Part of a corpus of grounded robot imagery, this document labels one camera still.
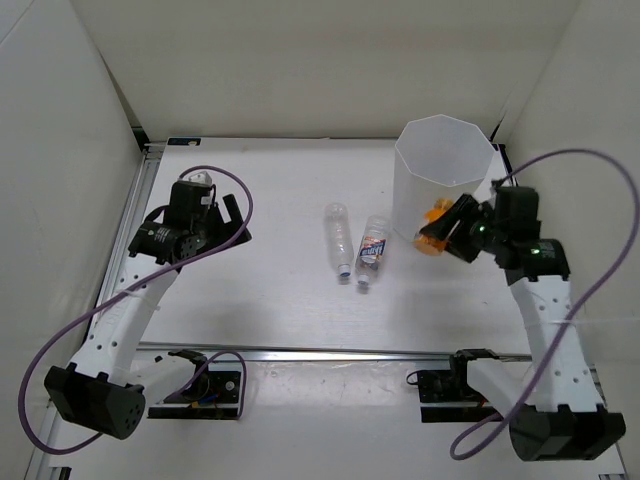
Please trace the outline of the orange plastic bottle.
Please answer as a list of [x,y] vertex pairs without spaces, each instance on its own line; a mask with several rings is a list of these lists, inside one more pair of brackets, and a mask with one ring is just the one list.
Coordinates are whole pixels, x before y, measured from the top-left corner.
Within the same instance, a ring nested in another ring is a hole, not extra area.
[[[452,205],[453,201],[451,199],[439,198],[433,207],[425,213],[424,219],[426,220],[426,224],[429,225],[438,220]],[[413,245],[418,251],[425,255],[439,256],[445,250],[446,242],[428,237],[422,233],[417,233],[414,236]]]

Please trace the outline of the clear bottle with blue-white label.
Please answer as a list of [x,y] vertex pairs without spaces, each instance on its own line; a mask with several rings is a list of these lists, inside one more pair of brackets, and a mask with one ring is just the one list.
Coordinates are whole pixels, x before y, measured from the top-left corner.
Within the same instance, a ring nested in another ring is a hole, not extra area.
[[381,215],[372,215],[368,218],[355,262],[359,290],[368,290],[378,279],[382,271],[389,233],[390,221],[388,218]]

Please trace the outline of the clear plastic bottle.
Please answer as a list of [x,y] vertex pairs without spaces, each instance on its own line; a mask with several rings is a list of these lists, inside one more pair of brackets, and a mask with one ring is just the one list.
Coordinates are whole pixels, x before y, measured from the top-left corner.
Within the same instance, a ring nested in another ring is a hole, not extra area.
[[354,249],[345,205],[331,203],[325,207],[324,230],[331,266],[338,277],[348,278],[351,275]]

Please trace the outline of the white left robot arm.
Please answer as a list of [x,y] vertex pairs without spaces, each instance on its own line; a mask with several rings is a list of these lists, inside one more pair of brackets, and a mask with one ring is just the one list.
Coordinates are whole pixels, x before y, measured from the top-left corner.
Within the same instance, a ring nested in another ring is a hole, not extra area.
[[147,407],[163,400],[196,402],[215,395],[204,354],[176,350],[134,370],[138,344],[161,298],[181,271],[180,261],[221,245],[246,243],[231,194],[223,219],[209,174],[176,181],[168,205],[149,214],[134,235],[121,272],[123,297],[105,309],[86,342],[65,367],[49,369],[44,386],[67,422],[120,440],[138,426]]

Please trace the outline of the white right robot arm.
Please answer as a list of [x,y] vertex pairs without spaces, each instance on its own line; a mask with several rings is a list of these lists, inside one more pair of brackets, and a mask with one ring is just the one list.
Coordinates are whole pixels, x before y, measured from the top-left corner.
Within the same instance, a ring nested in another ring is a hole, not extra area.
[[502,417],[523,461],[594,460],[626,432],[597,390],[569,314],[570,269],[562,244],[540,235],[539,196],[528,187],[498,187],[479,202],[470,194],[439,198],[414,238],[429,255],[466,263],[494,258],[518,305],[534,369],[529,385],[510,376],[487,349],[449,358],[449,387],[460,399],[479,394]]

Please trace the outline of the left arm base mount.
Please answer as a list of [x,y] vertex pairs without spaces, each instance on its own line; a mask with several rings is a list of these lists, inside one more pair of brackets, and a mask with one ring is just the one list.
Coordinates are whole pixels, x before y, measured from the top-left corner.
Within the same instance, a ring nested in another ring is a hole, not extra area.
[[150,406],[148,419],[240,420],[244,413],[248,367],[238,352],[223,350],[207,357],[193,350],[170,351],[172,359],[193,365],[195,378],[160,404]]

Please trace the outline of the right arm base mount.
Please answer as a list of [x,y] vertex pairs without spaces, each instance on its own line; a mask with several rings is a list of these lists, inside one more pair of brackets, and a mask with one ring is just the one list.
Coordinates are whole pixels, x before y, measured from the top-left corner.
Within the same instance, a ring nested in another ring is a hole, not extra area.
[[493,422],[502,419],[488,400],[467,383],[468,363],[479,359],[500,357],[487,349],[463,349],[449,356],[446,368],[419,369],[406,375],[406,383],[418,389],[423,424],[474,423],[492,415],[497,415]]

